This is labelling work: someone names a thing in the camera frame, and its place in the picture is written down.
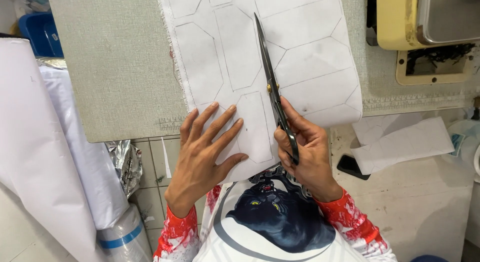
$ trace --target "blue container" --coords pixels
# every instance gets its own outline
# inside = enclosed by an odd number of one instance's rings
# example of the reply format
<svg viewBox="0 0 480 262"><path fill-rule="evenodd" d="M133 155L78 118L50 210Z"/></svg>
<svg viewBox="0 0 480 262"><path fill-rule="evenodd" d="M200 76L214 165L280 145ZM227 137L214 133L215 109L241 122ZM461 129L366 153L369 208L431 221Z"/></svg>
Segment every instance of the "blue container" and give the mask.
<svg viewBox="0 0 480 262"><path fill-rule="evenodd" d="M39 12L21 16L18 27L23 36L30 39L36 56L63 57L57 27L50 12Z"/></svg>

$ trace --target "scissors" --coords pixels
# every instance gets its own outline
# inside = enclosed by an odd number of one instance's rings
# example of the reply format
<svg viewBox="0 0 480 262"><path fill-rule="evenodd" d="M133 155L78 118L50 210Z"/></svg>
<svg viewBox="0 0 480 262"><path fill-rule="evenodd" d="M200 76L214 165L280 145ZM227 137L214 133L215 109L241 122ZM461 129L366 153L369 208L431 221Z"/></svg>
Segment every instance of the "scissors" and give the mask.
<svg viewBox="0 0 480 262"><path fill-rule="evenodd" d="M270 95L270 102L272 103L272 108L273 108L273 116L275 117L275 121L277 124L277 127L280 126L282 130L285 131L286 136L288 136L290 140L290 145L292 148L292 154L288 153L287 154L290 156L290 159L295 165L298 165L299 163L299 149L297 145L297 139L295 139L295 135L293 134L293 131L290 129L288 123L287 123L287 118L285 117L285 112L283 111L282 104L280 102L280 94L279 94L279 85L275 79L275 74L273 73L273 68L272 68L272 62L270 61L270 56L268 55L268 50L267 50L267 43L265 41L265 35L262 30L262 26L260 24L260 21L258 20L257 14L255 13L255 21L257 23L257 29L258 29L258 39L260 41L260 51L261 51L261 57L263 60L263 67L265 69L265 75L267 76L267 91L268 94Z"/></svg>

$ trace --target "tile floor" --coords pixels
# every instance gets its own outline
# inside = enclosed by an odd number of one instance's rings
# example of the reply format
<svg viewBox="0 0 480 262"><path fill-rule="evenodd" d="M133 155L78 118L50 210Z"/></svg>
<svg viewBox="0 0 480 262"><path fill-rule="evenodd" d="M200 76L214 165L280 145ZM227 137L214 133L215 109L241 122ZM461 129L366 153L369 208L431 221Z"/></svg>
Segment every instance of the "tile floor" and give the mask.
<svg viewBox="0 0 480 262"><path fill-rule="evenodd" d="M168 163L172 173L175 171L175 164L177 163L178 153L180 151L179 138L179 136L163 137ZM140 189L133 194L130 200L137 204L139 210L146 216L154 218L153 221L145 223L150 247L152 248L152 252L154 252L157 249L158 237L164 226L163 222L165 221L167 212L164 194L170 184L170 179L167 178L165 171L163 144L161 137L135 139L132 140L132 143L142 151L141 163L144 174L140 181ZM202 223L205 200L206 197L203 197L195 203L199 231Z"/></svg>

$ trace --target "person's left hand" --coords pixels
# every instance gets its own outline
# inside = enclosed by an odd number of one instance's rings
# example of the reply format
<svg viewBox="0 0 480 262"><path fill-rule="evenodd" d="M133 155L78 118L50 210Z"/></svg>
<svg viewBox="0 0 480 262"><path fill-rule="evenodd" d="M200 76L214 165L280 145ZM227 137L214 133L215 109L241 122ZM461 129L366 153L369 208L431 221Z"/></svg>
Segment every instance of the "person's left hand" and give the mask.
<svg viewBox="0 0 480 262"><path fill-rule="evenodd" d="M202 135L204 124L218 106L218 102L214 102L199 117L195 108L180 127L180 154L170 185L165 191L168 207L177 218L185 218L198 199L222 182L235 165L248 159L247 154L238 153L220 165L215 164L220 152L237 136L243 125L243 119L239 118L212 143L237 110L235 105L230 106Z"/></svg>

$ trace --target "black phone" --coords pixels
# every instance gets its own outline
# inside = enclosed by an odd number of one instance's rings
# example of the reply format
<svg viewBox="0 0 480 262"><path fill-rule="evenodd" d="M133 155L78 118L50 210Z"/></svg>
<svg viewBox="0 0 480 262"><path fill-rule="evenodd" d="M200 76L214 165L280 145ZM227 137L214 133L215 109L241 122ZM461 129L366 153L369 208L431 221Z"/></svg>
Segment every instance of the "black phone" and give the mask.
<svg viewBox="0 0 480 262"><path fill-rule="evenodd" d="M345 172L363 180L367 180L370 178L370 175L362 174L355 158L352 158L348 155L343 155L338 163L339 164L336 166L336 168L342 172Z"/></svg>

